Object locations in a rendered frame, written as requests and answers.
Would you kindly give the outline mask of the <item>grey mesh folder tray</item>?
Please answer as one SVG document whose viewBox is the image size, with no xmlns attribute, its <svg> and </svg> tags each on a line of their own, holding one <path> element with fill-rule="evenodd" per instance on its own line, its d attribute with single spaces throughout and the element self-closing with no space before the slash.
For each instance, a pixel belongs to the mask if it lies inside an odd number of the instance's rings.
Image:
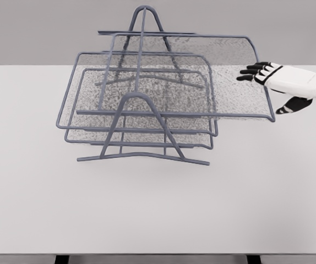
<svg viewBox="0 0 316 264">
<path fill-rule="evenodd" d="M 216 136 L 212 73 L 190 53 L 80 52 L 57 126 L 92 141 L 111 131 L 125 139 Z"/>
<path fill-rule="evenodd" d="M 137 72 L 115 71 L 84 66 L 76 69 L 70 82 L 60 125 L 67 128 L 70 142 L 102 145 L 113 121 L 121 97 L 135 91 Z M 180 147 L 211 146 L 215 134 L 213 102 L 209 79 L 199 71 L 144 70 L 139 73 L 138 91 L 148 95 L 171 130 Z M 148 112 L 140 99 L 130 99 L 124 107 L 127 113 Z M 152 114 L 124 114 L 119 118 L 112 142 L 148 142 L 170 144 Z"/>
<path fill-rule="evenodd" d="M 111 114 L 127 92 L 147 95 L 167 117 L 274 119 L 261 85 L 238 81 L 258 61 L 245 36 L 116 33 L 100 64 L 95 110 Z"/>
</svg>

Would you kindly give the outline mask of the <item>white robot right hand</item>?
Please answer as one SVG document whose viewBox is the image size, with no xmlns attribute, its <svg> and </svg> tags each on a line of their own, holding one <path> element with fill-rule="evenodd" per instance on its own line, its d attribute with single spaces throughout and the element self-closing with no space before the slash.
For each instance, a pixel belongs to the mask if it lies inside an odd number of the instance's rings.
<svg viewBox="0 0 316 264">
<path fill-rule="evenodd" d="M 258 62 L 239 72 L 238 81 L 254 81 L 273 91 L 292 97 L 276 114 L 288 114 L 303 110 L 316 98 L 316 73 L 313 71 L 280 65 L 273 62 Z"/>
</svg>

